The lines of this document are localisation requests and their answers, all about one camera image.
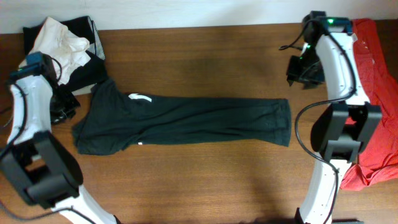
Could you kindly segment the dark green t-shirt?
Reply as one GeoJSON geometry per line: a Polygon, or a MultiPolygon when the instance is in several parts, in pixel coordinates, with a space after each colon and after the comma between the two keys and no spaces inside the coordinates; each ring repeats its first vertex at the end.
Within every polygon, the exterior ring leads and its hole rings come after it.
{"type": "Polygon", "coordinates": [[[109,79],[94,87],[72,134],[80,154],[107,156],[141,144],[257,139],[288,146],[291,129],[286,99],[126,95],[109,79]]]}

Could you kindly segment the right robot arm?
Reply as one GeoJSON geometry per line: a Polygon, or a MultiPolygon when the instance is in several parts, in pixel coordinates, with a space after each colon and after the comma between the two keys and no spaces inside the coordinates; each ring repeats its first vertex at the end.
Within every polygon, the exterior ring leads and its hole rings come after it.
{"type": "Polygon", "coordinates": [[[287,81],[302,83],[305,88],[324,83],[328,98],[304,107],[297,115],[300,118],[311,108],[326,106],[312,126],[310,148],[300,137],[299,119],[294,122],[298,143],[316,160],[307,195],[294,221],[331,223],[343,177],[371,140],[382,111],[371,104],[361,84],[354,59],[353,24],[347,17],[311,11],[302,20],[299,37],[304,45],[299,56],[290,58],[287,81]]]}

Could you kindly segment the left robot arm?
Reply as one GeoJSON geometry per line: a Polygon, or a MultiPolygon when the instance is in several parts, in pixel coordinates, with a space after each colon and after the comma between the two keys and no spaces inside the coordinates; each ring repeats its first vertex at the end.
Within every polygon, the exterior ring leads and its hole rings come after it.
{"type": "Polygon", "coordinates": [[[1,150],[1,172],[28,205],[40,205],[72,223],[119,223],[83,185],[76,159],[52,134],[52,125],[75,115],[79,102],[65,85],[53,57],[35,52],[12,72],[7,85],[13,97],[12,129],[1,150]]]}

